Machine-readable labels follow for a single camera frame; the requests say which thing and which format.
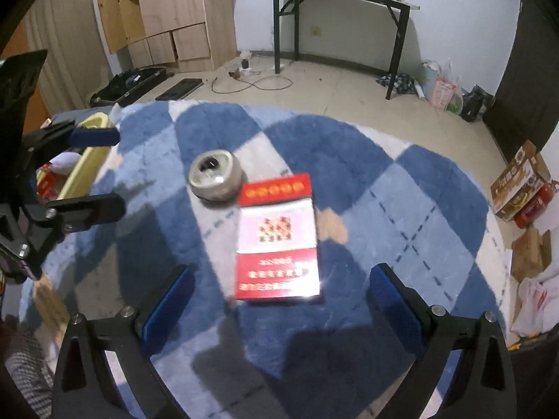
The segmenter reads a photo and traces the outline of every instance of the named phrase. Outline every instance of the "table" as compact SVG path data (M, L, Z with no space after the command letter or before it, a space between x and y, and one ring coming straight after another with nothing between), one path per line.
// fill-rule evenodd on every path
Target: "table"
M449 159L372 128L277 108L157 102L111 117L121 142L92 193L121 194L126 216L72 233L43 269L70 315L97 319L140 304L176 264L196 266L194 295L152 357L192 419L353 419L389 392L411 360L367 305L376 263L429 305L470 317L491 310L505 326L509 273L496 218ZM322 302L231 301L239 208L205 207L187 185L194 158L216 148L234 152L249 181L310 174ZM45 343L31 288L20 318Z
M285 4L280 8L280 0L274 0L274 59L276 74L280 72L280 17L285 15L295 16L295 48L293 51L293 59L297 61L299 59L299 16L300 16L300 6L305 0L287 0ZM403 2L399 0L363 0L369 1L371 3L376 3L379 5L386 6L396 24L396 39L394 41L394 49L392 51L392 59L390 60L389 74L390 83L388 86L388 91L386 92L386 99L389 100L392 96L392 90L394 88L394 81L396 80L396 74L398 73L398 67L400 65L400 58L402 57L402 49L404 48L404 40L406 38L407 22L410 18L411 10L418 10L419 6L413 5L408 2ZM291 10L287 10L290 5L293 5ZM394 10L400 12L400 17L397 18L394 14Z

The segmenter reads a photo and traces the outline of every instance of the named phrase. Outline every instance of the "metal screw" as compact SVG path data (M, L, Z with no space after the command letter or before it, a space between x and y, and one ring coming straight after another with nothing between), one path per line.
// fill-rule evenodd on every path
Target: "metal screw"
M29 255L29 246L27 244L21 244L19 257L27 258L27 255Z
M75 315L72 315L72 317L70 318L70 323L72 324L78 324L82 322L82 315L80 313L76 313Z
M495 314L493 312L485 312L484 317L490 323L495 323L495 321L497 321L497 317L495 316Z
M443 317L446 315L447 310L443 306L437 305L431 307L431 312L437 317Z
M136 310L132 306L125 306L120 309L120 315L124 318L131 317L134 313L136 313Z
M55 210L54 208L49 208L46 210L45 217L47 219L52 219L53 217L56 217L57 214L58 214L57 210Z

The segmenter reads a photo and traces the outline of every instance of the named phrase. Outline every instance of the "beige floor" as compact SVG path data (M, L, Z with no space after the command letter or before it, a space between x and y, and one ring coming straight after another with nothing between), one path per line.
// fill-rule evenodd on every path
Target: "beige floor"
M215 94L210 84L216 76L216 91L234 91L245 86L228 77L225 67L212 73L177 74L140 101L153 100L183 78L202 78L205 85L189 99L277 106L374 127L454 160L473 174L489 197L490 186L505 168L505 161L482 122L466 123L453 113L435 110L414 95L393 95L387 101L386 88L370 75L303 61L285 64L281 75L293 81L293 86L286 90L262 91L251 87L235 94ZM262 73L248 78L250 81L273 76L272 58L256 58L252 66ZM287 84L281 77L272 77L259 86L281 88ZM499 225L505 247L510 247L522 232L501 220Z

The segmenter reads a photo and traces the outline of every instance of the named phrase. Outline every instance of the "cigarette pack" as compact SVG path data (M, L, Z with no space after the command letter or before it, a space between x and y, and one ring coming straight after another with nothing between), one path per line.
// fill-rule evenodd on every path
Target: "cigarette pack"
M308 174L244 184L239 198L236 299L320 294Z

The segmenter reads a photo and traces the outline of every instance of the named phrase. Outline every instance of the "yellow plastic basket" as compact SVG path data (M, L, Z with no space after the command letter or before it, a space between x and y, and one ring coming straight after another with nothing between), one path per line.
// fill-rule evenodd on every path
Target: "yellow plastic basket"
M111 120L104 113L98 112L78 124L79 127L87 127L90 129L106 129L113 127ZM107 159L110 146L89 147L83 152L81 159L75 165L74 169L62 187L62 191L58 195L58 200L65 198L83 197L89 194L89 190L97 177L99 169ZM44 172L37 174L37 182L43 178Z

